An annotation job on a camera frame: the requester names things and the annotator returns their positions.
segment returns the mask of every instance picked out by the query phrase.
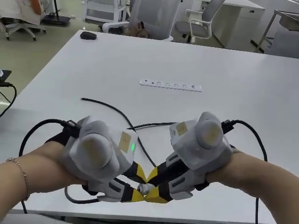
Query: hand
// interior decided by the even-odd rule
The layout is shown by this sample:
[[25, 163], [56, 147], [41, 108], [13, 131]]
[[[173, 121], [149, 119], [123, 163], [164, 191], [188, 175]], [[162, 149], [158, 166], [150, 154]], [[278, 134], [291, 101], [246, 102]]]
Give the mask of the hand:
[[253, 192], [251, 186], [254, 187], [256, 174], [266, 162], [234, 148], [233, 152], [227, 165], [206, 175], [207, 181], [209, 183], [220, 182], [228, 187], [241, 189], [245, 193], [256, 197], [251, 193]]
[[17, 159], [28, 173], [30, 193], [51, 192], [72, 184], [86, 184], [59, 163], [63, 149], [63, 145], [51, 141]]

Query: computer mouse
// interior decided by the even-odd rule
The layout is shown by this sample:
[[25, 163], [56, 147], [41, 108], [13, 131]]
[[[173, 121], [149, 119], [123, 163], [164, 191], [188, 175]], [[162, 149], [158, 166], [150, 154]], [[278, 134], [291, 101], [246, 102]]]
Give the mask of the computer mouse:
[[97, 39], [97, 35], [91, 32], [84, 31], [80, 34], [81, 39], [84, 40], [95, 40]]

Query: white cabinet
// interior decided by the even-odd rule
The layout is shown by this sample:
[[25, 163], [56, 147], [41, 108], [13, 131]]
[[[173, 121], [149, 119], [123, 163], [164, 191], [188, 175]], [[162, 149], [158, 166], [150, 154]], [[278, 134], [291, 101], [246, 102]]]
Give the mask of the white cabinet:
[[257, 27], [258, 20], [239, 17], [225, 48], [251, 51], [251, 39]]
[[252, 51], [250, 41], [264, 9], [223, 5], [212, 23], [212, 32], [227, 49]]

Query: forearm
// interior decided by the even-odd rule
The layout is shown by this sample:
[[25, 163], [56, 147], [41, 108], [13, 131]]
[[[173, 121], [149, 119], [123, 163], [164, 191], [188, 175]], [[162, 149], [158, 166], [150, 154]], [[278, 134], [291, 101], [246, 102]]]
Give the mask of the forearm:
[[273, 164], [259, 161], [241, 190], [259, 197], [278, 224], [299, 222], [299, 178]]
[[0, 164], [0, 220], [27, 195], [25, 178], [13, 162]]

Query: desk drawer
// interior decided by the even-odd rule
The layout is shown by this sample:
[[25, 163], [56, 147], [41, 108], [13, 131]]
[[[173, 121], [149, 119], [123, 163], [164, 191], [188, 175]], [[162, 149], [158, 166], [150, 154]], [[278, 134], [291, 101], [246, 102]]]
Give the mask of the desk drawer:
[[241, 8], [239, 17], [259, 20], [263, 15], [264, 10], [252, 9], [252, 8]]

